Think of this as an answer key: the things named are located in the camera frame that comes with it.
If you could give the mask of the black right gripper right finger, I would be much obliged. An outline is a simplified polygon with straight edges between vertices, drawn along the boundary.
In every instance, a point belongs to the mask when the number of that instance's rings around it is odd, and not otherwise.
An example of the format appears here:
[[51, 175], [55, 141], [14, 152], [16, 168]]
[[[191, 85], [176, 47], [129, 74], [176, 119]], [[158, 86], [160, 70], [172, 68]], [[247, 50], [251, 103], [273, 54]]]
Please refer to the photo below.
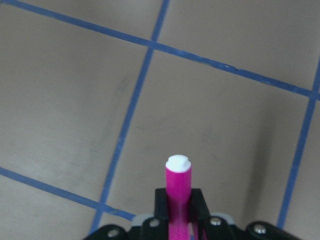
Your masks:
[[191, 189], [188, 216], [192, 223], [205, 222], [210, 217], [210, 211], [200, 188]]

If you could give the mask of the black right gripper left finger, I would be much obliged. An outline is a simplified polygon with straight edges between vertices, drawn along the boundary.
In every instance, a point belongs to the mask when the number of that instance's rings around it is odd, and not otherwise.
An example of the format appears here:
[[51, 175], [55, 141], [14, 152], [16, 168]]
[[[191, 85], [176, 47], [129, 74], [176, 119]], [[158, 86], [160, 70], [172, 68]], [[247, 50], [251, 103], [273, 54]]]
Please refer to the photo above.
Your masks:
[[170, 220], [169, 201], [166, 188], [157, 188], [154, 192], [154, 217], [166, 223]]

